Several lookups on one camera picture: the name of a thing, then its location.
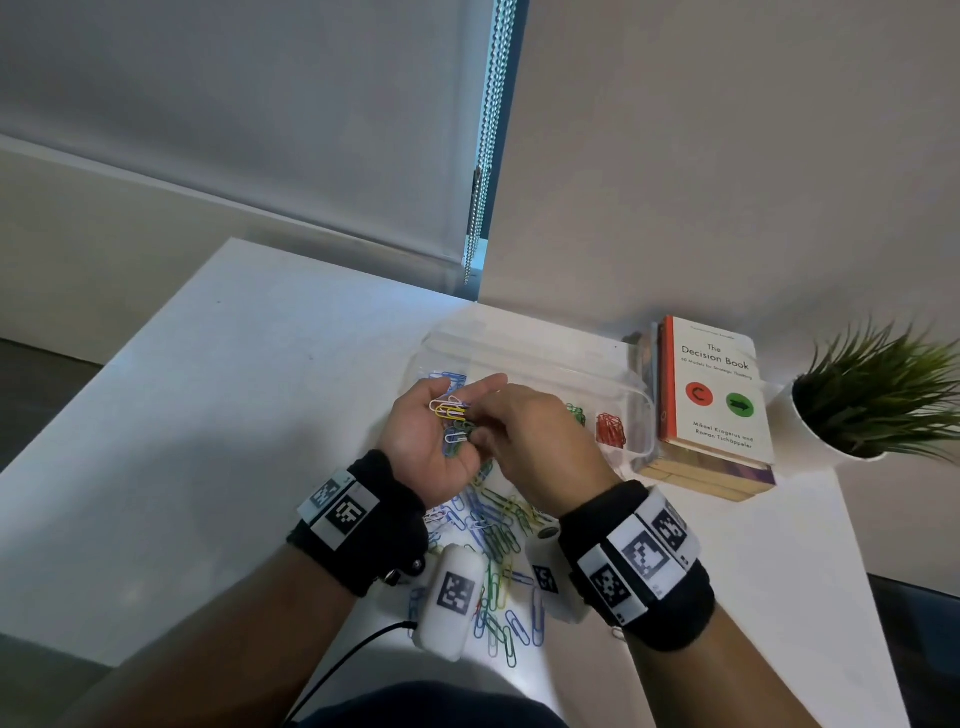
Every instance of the white table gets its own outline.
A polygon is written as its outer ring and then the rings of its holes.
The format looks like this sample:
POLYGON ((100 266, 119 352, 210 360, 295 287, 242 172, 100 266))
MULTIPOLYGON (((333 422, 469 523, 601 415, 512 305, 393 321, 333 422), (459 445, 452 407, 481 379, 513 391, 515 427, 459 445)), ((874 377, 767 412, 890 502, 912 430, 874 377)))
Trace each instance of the white table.
MULTIPOLYGON (((372 444, 420 341, 451 320, 625 366, 608 339, 228 242, 0 475, 0 631, 122 662, 282 542, 311 484, 372 444)), ((728 611, 825 728, 907 725, 833 473, 742 504, 665 490, 728 611)), ((333 653, 393 620, 391 599, 362 604, 333 653)), ((440 672, 393 637, 323 701, 444 674, 524 692, 573 725, 650 724, 599 619, 551 621, 516 670, 473 656, 440 672)))

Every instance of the white plant pot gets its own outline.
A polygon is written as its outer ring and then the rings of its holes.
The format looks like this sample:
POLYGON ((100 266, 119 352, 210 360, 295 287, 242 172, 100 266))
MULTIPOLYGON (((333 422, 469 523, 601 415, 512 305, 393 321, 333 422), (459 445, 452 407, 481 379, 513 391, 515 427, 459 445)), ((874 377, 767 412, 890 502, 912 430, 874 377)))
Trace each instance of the white plant pot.
POLYGON ((797 411, 793 382, 767 405, 767 421, 774 444, 774 469, 784 475, 824 471, 844 463, 873 463, 887 454, 853 457, 821 440, 797 411))

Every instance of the floor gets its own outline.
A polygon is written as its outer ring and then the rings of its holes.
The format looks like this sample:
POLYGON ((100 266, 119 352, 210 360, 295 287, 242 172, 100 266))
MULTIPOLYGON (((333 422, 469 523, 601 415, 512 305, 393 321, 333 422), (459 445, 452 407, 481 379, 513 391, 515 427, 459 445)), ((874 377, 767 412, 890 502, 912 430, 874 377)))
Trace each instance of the floor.
MULTIPOLYGON (((101 367, 0 340, 0 471, 101 367)), ((870 576, 912 728, 960 728, 960 599, 870 576)), ((109 668, 0 634, 0 725, 42 728, 109 668)))

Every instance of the stack of books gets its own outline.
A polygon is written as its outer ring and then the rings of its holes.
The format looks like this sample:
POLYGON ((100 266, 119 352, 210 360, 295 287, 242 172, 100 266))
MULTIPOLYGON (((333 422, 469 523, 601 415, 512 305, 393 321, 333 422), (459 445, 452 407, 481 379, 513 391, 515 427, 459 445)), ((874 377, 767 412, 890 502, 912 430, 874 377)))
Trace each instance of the stack of books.
POLYGON ((657 449, 640 471, 727 500, 773 488, 774 452, 754 342, 667 316, 640 340, 659 414, 657 449))

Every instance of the black wristband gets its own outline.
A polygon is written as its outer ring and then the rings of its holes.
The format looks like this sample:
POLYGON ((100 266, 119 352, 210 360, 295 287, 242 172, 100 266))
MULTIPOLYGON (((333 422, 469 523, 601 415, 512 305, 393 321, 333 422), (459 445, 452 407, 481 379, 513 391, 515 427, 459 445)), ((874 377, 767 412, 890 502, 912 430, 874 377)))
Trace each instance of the black wristband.
POLYGON ((394 479, 390 461, 371 450, 336 473, 300 507, 287 543, 357 596, 394 569, 415 571, 428 548, 420 498, 394 479))
MULTIPOLYGON (((716 599, 707 570, 693 557, 688 563, 689 549, 684 549, 683 543, 691 535, 686 524, 656 493, 660 498, 657 503, 663 506, 656 506, 657 515, 650 519, 657 522, 655 527, 637 512, 650 492, 641 483, 628 481, 561 518, 560 547, 573 568, 571 581, 587 604, 608 624, 622 626, 651 648, 668 652, 687 647, 703 633, 716 599), (628 524, 630 519, 636 522, 628 524), (641 541, 650 549, 649 572, 612 542, 614 532, 625 525, 639 534, 634 543, 641 541), (664 538, 656 525, 664 529, 669 526, 677 535, 665 531, 669 538, 664 538), (582 560, 599 568, 590 567, 585 572, 579 566, 582 560), (663 567, 680 576, 668 582, 667 589, 661 589, 655 578, 663 567)), ((627 549, 627 553, 634 555, 635 551, 627 549)))

